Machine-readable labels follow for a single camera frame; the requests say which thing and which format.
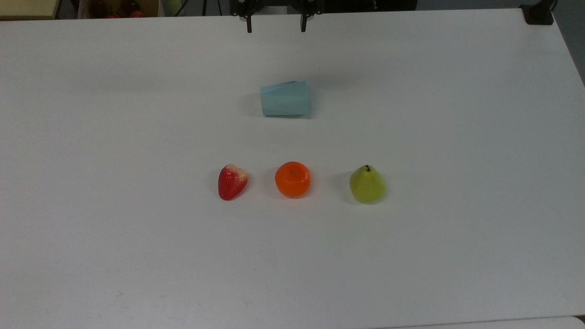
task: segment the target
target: fruit basket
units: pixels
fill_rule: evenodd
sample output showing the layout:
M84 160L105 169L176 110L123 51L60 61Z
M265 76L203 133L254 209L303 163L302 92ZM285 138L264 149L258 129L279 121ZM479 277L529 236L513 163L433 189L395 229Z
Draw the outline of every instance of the fruit basket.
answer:
M97 17L92 14L91 3L93 0L80 0L78 19L91 18L106 18L109 15L116 15L124 17L125 13L121 8L121 0L102 0L105 4L107 14L104 17ZM160 0L134 0L144 12L146 17L162 17L164 16L163 7Z

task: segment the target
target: black clamp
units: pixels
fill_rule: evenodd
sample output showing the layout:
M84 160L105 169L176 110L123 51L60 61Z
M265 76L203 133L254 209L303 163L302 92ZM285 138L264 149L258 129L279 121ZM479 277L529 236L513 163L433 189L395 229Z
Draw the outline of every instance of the black clamp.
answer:
M290 5L301 14L301 32L307 30L307 19L325 12L325 0L229 0L229 12L246 20L248 33L252 33L252 15L265 6Z
M528 25L552 25L555 21L552 18L552 11L555 9L557 0L541 0L534 6L521 5L524 19Z

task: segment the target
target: cable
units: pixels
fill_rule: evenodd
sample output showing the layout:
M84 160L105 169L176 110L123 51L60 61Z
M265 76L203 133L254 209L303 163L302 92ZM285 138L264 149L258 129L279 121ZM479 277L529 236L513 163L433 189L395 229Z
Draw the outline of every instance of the cable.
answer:
M187 2L189 2L189 0L185 0L183 5L181 6L181 8L179 8L179 11L175 14L175 17L177 17L181 13L182 9L185 8L185 5L187 4Z

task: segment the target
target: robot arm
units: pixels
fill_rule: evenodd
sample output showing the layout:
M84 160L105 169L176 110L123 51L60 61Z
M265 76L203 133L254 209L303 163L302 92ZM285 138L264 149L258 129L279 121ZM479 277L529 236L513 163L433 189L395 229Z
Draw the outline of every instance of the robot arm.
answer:
M265 6L292 6L301 14L301 32L307 29L307 19L325 9L325 0L229 0L229 12L246 20L248 33L252 33L252 15Z

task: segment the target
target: white table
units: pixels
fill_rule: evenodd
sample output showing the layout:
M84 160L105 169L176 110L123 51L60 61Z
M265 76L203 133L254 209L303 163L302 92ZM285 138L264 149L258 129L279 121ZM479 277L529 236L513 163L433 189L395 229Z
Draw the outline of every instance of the white table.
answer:
M0 327L585 313L585 88L519 9L0 23ZM312 114L263 118L306 80ZM312 171L280 196L276 167ZM221 167L250 172L237 199ZM350 194L370 164L376 205Z
M514 321L492 321L409 327L410 329L583 329L585 324L574 317L534 318Z

